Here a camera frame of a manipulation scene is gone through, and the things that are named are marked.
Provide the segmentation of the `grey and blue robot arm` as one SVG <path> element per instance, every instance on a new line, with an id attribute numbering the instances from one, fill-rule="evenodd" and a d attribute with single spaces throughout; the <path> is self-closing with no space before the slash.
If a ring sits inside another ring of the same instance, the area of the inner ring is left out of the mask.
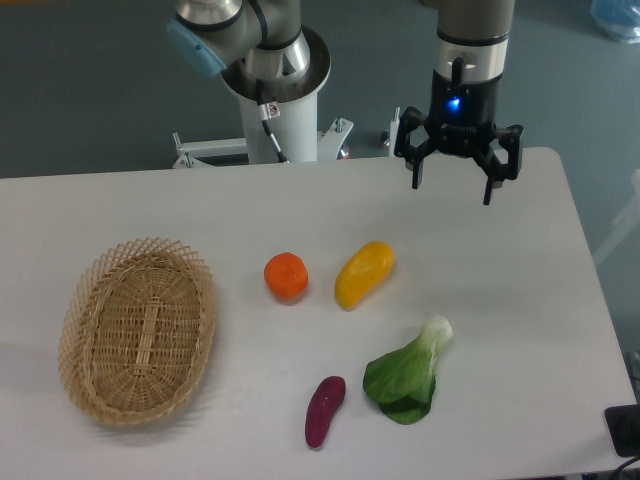
<path id="1" fill-rule="evenodd" d="M 317 95 L 331 60 L 322 38 L 302 24 L 299 2 L 179 1 L 175 12 L 167 25 L 174 48 L 201 75 L 222 77 L 244 129 L 238 140 L 178 142 L 180 165 L 238 151 L 253 164 L 339 158 L 352 123 L 318 128 Z M 438 4 L 429 110 L 397 110 L 390 124 L 389 152 L 404 159 L 414 185 L 434 152 L 472 159 L 487 192 L 519 175 L 523 129 L 494 122 L 513 12 L 510 1 Z"/>

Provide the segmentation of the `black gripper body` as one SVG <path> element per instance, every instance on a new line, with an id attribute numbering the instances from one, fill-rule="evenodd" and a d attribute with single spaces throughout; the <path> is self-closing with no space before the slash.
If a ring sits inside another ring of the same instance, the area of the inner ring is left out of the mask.
<path id="1" fill-rule="evenodd" d="M 493 154 L 500 82 L 498 75 L 486 81 L 454 84 L 433 71 L 425 153 L 488 159 Z"/>

